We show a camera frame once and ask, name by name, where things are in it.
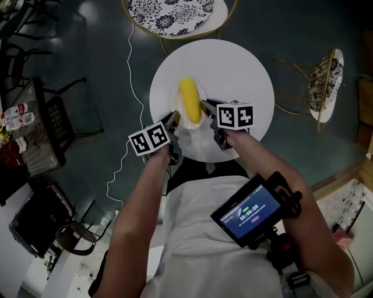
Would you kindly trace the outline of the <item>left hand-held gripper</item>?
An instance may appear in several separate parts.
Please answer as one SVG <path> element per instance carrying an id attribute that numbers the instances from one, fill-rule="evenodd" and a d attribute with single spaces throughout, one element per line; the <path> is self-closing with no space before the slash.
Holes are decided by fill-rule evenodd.
<path id="1" fill-rule="evenodd" d="M 170 156 L 169 166 L 176 166 L 180 161 L 182 150 L 178 144 L 178 137 L 170 130 L 177 130 L 181 115 L 178 111 L 169 113 L 162 119 L 147 128 L 131 134 L 128 139 L 135 154 L 149 158 L 157 150 L 168 146 Z"/>

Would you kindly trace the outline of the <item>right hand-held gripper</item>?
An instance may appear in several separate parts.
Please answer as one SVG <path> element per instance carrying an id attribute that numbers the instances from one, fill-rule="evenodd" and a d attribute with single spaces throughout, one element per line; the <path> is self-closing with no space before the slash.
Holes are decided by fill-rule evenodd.
<path id="1" fill-rule="evenodd" d="M 226 130 L 249 133 L 254 125 L 252 104 L 206 99 L 200 101 L 200 108 L 212 120 L 210 128 L 213 130 L 213 138 L 222 151 L 231 148 L 227 141 Z"/>

